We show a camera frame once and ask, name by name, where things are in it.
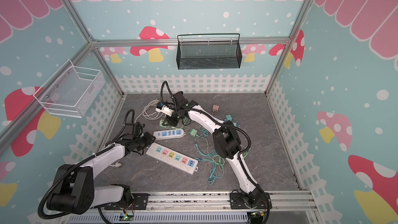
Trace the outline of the teal charger plug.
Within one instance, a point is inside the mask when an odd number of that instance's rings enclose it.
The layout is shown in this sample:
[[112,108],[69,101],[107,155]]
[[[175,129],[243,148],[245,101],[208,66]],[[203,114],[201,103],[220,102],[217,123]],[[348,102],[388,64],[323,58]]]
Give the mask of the teal charger plug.
[[233,121],[232,115],[226,115],[225,121]]

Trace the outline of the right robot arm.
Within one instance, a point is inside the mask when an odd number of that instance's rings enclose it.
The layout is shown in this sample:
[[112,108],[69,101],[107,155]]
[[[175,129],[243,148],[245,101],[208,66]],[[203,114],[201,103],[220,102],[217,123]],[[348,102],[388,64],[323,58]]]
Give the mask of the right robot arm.
[[251,139],[248,134],[230,121],[224,122],[214,118],[196,101],[188,101],[181,91],[173,94],[171,98],[175,105],[175,109],[171,113],[172,117],[177,119],[187,117],[212,134],[215,151],[231,166],[239,182],[244,202],[249,208],[263,203],[265,209],[270,210],[272,204],[269,195],[252,177],[244,161],[244,153],[251,147]]

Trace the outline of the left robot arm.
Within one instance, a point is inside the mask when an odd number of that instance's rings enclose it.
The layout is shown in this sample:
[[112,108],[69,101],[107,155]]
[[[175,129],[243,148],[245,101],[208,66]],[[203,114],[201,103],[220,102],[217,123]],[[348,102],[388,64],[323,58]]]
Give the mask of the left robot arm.
[[52,186],[41,199],[37,214],[41,219],[56,219],[69,214],[81,215],[87,210],[111,205],[125,211],[136,204],[128,185],[112,184],[95,187],[95,178],[106,168],[130,153],[144,154],[144,149],[155,141],[144,124],[134,120],[135,111],[125,115],[122,129],[105,147],[76,164],[64,164],[56,172]]

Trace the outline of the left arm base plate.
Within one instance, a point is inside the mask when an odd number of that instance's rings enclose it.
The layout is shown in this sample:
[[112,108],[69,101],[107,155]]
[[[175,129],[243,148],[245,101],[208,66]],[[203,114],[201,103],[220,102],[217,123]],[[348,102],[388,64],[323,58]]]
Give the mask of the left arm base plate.
[[121,202],[117,203],[109,203],[108,205],[105,206],[105,210],[110,211],[110,210],[146,210],[147,204],[149,202],[149,194],[131,194],[131,197],[129,200],[121,200]]

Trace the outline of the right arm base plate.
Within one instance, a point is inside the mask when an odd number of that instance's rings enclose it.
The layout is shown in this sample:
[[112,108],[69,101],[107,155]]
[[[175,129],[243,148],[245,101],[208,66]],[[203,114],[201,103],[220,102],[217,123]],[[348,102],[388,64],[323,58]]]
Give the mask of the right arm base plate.
[[229,194],[229,197],[231,209],[272,209],[272,203],[268,193],[253,195],[235,190]]

